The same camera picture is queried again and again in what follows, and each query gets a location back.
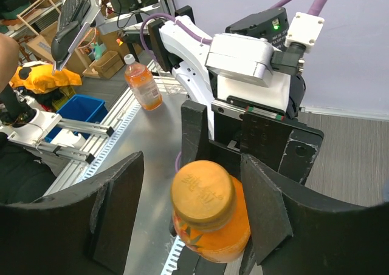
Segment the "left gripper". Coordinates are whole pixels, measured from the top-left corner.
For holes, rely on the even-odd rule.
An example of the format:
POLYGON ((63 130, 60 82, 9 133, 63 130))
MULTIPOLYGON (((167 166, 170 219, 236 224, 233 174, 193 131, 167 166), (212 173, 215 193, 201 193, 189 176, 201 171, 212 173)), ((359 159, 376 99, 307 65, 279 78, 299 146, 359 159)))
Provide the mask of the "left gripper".
MULTIPOLYGON (((320 130, 292 129, 284 116, 249 106, 245 109, 214 100, 215 141, 234 143, 279 174, 305 185, 323 142, 320 130)), ((181 166, 210 158, 207 107, 186 100, 181 106, 181 166)))

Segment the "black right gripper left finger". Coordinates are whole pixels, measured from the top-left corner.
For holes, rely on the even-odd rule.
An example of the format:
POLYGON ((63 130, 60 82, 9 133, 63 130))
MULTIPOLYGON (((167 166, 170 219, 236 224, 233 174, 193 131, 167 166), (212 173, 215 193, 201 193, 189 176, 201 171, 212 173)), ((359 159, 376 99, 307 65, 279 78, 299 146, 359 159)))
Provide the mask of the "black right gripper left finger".
POLYGON ((143 175, 135 152, 33 203, 1 206, 1 273, 123 274, 143 175))

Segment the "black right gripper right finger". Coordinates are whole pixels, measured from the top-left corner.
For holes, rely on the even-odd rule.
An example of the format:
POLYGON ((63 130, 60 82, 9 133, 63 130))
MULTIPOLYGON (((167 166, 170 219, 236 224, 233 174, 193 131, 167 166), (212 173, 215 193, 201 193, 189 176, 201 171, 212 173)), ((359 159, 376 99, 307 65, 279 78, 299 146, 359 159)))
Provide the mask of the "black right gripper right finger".
POLYGON ((388 203, 364 207, 241 157, 253 250, 264 274, 387 274, 388 203))

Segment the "orange juice bottle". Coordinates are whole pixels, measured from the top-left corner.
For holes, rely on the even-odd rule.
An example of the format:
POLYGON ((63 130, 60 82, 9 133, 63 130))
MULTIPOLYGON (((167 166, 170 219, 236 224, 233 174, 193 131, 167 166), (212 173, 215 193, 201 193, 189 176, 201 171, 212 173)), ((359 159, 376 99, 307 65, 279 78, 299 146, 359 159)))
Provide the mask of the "orange juice bottle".
POLYGON ((222 228, 203 232, 190 227, 175 212, 173 226, 186 246, 216 263, 228 263, 239 258, 250 237, 250 226, 244 199, 242 183, 232 178, 236 192, 236 207, 230 221, 222 228))

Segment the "orange bottle cap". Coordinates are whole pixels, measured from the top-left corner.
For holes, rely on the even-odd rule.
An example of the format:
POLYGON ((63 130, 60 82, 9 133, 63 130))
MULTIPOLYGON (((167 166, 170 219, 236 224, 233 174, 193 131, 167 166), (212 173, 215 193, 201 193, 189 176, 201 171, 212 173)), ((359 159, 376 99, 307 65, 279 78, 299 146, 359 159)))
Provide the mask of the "orange bottle cap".
POLYGON ((236 191, 230 174, 219 164, 193 161, 183 166, 171 184, 175 214, 203 232, 226 225, 236 208, 236 191))

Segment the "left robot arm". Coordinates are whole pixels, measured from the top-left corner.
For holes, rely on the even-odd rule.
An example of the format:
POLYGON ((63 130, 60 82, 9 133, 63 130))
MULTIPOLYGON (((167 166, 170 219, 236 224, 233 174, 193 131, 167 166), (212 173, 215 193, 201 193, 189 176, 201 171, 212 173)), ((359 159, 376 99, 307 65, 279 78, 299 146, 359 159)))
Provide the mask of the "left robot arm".
POLYGON ((288 20, 284 7, 274 7, 210 36, 186 6, 174 15, 158 13, 148 33, 162 70, 207 108, 214 141, 304 184, 323 141, 321 131, 298 121, 304 56, 324 22, 302 12, 288 20))

